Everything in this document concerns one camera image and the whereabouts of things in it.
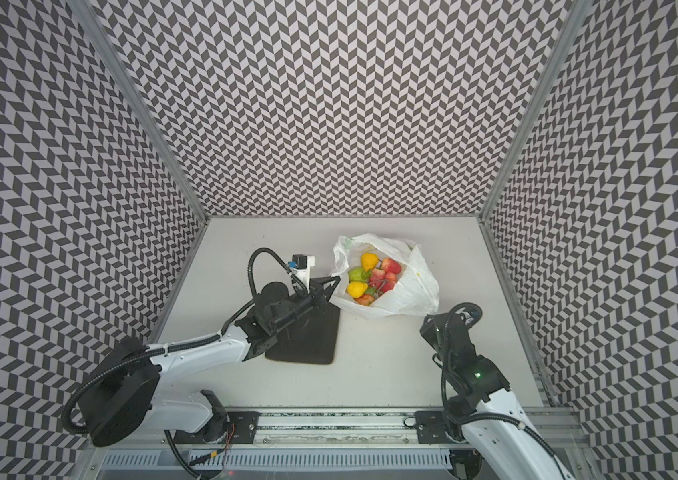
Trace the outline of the yellow fake pear with leaves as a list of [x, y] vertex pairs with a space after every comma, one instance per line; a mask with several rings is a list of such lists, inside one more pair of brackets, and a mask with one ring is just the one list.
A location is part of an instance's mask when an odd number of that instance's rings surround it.
[[357, 299], [362, 297], [366, 293], [368, 288], [369, 285], [366, 282], [352, 281], [348, 284], [346, 292], [351, 298]]

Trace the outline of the white plastic bag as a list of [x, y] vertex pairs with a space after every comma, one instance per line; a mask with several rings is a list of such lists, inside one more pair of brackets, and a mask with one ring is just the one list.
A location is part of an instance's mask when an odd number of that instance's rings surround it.
[[[348, 272], [361, 267], [361, 255], [366, 252], [378, 256], [376, 268], [381, 269], [384, 258], [390, 257], [402, 266], [393, 290], [382, 293], [370, 287], [365, 294], [375, 297], [370, 306], [362, 306], [351, 298], [346, 288], [350, 283]], [[439, 285], [423, 257], [420, 246], [408, 240], [362, 234], [355, 237], [341, 236], [333, 248], [335, 267], [332, 276], [341, 278], [330, 302], [343, 311], [365, 319], [380, 319], [393, 315], [423, 317], [439, 309]]]

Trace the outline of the red fake strawberry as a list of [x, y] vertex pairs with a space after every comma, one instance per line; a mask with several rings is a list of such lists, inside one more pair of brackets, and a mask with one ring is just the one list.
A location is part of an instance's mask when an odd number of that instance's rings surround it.
[[387, 281], [386, 275], [387, 273], [382, 269], [379, 268], [372, 269], [368, 279], [369, 286], [376, 289], [380, 289]]

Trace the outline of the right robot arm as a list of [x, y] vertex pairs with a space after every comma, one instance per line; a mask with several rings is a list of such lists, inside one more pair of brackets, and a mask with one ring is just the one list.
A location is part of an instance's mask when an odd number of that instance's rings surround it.
[[572, 479], [525, 413], [509, 380], [479, 354], [470, 329], [482, 309], [463, 302], [424, 317], [420, 335], [440, 368], [440, 397], [449, 436], [464, 441], [501, 479]]

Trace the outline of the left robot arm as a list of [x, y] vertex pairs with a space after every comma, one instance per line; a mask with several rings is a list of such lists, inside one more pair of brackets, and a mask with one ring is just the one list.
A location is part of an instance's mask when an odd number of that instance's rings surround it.
[[97, 447], [138, 430], [182, 432], [208, 443], [228, 438], [233, 422], [212, 390], [183, 394], [174, 386], [192, 374], [262, 356], [291, 325], [322, 315], [340, 279], [312, 276], [314, 264], [308, 255], [286, 262], [270, 248], [255, 250], [247, 264], [251, 298], [218, 332], [179, 342], [118, 342], [62, 407], [62, 427]]

